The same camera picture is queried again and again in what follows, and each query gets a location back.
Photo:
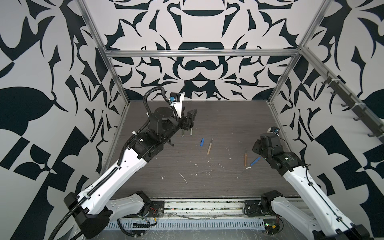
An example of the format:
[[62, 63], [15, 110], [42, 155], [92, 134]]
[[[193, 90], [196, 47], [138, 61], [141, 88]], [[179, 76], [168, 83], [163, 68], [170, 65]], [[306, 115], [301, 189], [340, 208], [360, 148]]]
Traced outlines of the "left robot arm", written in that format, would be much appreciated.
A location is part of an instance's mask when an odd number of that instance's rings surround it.
[[114, 200], [112, 197], [137, 171], [143, 168], [163, 149], [172, 144], [171, 138], [179, 131], [194, 127], [197, 110], [184, 113], [183, 93], [166, 95], [164, 87], [157, 86], [143, 96], [147, 111], [146, 122], [132, 133], [125, 142], [118, 160], [93, 184], [78, 194], [70, 193], [64, 202], [68, 213], [60, 220], [49, 236], [55, 239], [59, 230], [70, 217], [75, 219], [80, 236], [92, 239], [101, 233], [112, 221], [125, 216], [138, 215], [144, 218], [152, 201], [142, 191], [129, 197]]

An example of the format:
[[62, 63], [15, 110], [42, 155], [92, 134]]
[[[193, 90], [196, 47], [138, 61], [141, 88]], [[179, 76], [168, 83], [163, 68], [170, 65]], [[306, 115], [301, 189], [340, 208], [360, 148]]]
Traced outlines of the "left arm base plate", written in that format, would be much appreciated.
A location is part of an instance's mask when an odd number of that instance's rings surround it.
[[164, 201], [152, 201], [151, 204], [145, 208], [145, 217], [147, 218], [159, 218], [164, 215], [165, 202]]

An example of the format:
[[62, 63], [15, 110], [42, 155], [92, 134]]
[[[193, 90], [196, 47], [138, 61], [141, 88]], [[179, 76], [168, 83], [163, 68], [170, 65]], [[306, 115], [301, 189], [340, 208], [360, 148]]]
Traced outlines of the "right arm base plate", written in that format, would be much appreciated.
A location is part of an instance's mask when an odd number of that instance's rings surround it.
[[268, 203], [263, 199], [246, 200], [245, 207], [243, 208], [243, 213], [249, 217], [256, 217], [270, 215], [271, 211], [269, 209]]

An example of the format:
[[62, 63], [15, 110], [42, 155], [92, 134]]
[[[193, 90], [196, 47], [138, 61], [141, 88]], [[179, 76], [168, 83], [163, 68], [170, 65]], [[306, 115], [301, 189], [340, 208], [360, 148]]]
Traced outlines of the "blue pen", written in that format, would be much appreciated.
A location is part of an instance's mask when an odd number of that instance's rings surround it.
[[255, 165], [260, 159], [262, 159], [262, 157], [258, 157], [258, 158], [256, 158], [256, 159], [250, 164], [250, 166]]

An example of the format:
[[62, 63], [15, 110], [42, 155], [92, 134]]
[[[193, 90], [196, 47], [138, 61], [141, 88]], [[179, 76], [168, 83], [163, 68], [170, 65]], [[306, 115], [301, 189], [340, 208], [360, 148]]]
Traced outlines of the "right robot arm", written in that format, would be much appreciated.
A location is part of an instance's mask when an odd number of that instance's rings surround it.
[[369, 231], [354, 224], [326, 196], [309, 173], [308, 166], [293, 152], [286, 152], [274, 132], [261, 134], [252, 151], [263, 157], [300, 195], [313, 214], [309, 216], [278, 191], [262, 195], [260, 210], [283, 217], [309, 240], [369, 240]]

